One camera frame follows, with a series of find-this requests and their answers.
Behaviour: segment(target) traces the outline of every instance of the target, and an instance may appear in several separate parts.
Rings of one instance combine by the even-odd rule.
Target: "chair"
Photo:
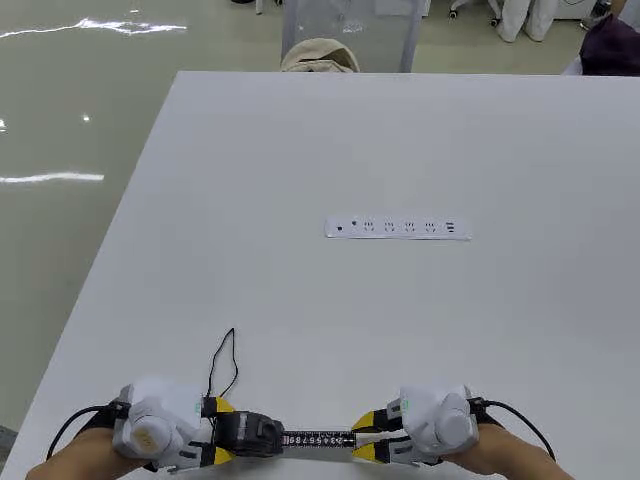
[[[297,43],[333,38],[363,72],[410,72],[424,0],[286,0],[282,58]]]
[[[467,3],[471,3],[473,0],[454,0],[454,2],[451,4],[451,6],[449,7],[449,18],[457,18],[458,16],[458,9],[462,6],[462,5],[466,5]],[[502,9],[500,8],[500,5],[498,5],[498,1],[497,0],[488,0],[489,2],[489,6],[491,7],[491,10],[493,10],[493,18],[491,19],[491,26],[492,27],[497,27],[498,24],[500,23],[500,20],[502,19]]]

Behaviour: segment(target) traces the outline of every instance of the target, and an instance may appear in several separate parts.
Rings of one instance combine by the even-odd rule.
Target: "person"
[[[480,475],[499,474],[509,480],[572,480],[541,448],[502,427],[478,426],[479,441],[444,459]],[[33,468],[26,480],[115,480],[142,467],[145,460],[125,458],[111,446],[113,431],[91,428],[47,462]]]

